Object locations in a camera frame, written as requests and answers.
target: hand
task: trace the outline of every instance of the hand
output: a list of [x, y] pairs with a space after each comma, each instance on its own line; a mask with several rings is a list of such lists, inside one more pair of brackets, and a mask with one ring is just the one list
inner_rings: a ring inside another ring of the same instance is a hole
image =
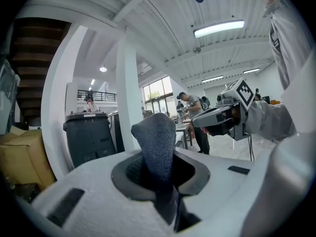
[[[239, 121], [240, 121], [240, 106], [238, 106], [238, 107], [232, 107], [232, 116], [233, 116], [234, 121], [235, 121], [236, 123], [239, 123]], [[201, 127], [201, 130], [202, 130], [204, 133], [206, 133], [206, 134], [209, 133], [205, 127]]]

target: wooden stair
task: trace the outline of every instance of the wooden stair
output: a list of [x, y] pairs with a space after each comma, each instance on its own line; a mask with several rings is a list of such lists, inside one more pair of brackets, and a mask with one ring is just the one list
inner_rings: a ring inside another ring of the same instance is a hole
[[20, 77], [17, 103], [26, 123], [40, 117], [46, 75], [70, 23], [47, 18], [14, 21], [10, 60]]

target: ceiling light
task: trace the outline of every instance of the ceiling light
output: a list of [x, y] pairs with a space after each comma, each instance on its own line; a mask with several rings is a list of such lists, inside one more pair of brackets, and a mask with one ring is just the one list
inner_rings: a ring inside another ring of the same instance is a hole
[[214, 78], [210, 78], [210, 79], [203, 80], [202, 82], [214, 81], [214, 80], [217, 80], [217, 79], [221, 79], [221, 78], [223, 78], [223, 77], [224, 77], [224, 76], [214, 77]]
[[258, 70], [259, 70], [259, 69], [252, 69], [252, 70], [244, 71], [243, 73], [244, 73], [244, 74], [247, 74], [247, 73], [255, 72], [255, 71], [258, 71]]
[[213, 33], [231, 30], [231, 29], [243, 28], [244, 24], [245, 24], [245, 21], [236, 20], [236, 21], [224, 22], [224, 23], [220, 23], [216, 25], [210, 25], [210, 26], [206, 26], [206, 27], [202, 27], [202, 28], [194, 30], [194, 35], [196, 36], [196, 38], [200, 38], [208, 34], [213, 34]]

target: glass door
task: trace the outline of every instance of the glass door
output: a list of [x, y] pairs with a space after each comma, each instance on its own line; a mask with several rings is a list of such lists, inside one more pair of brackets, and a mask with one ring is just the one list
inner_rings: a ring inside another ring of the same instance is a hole
[[167, 111], [166, 100], [165, 99], [159, 100], [159, 108], [160, 108], [160, 112], [161, 113], [165, 113]]
[[159, 113], [160, 112], [160, 108], [159, 108], [158, 101], [153, 102], [153, 106], [154, 106], [154, 113]]

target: black cable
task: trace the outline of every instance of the black cable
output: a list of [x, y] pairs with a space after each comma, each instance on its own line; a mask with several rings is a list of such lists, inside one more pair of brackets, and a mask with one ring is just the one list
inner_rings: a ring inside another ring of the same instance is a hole
[[250, 160], [252, 161], [252, 156], [251, 156], [251, 145], [248, 137], [248, 146], [249, 146], [249, 153], [250, 153]]
[[253, 148], [252, 148], [252, 137], [251, 137], [251, 135], [250, 135], [250, 146], [251, 146], [251, 152], [252, 152], [253, 161], [255, 161], [255, 155], [253, 154]]

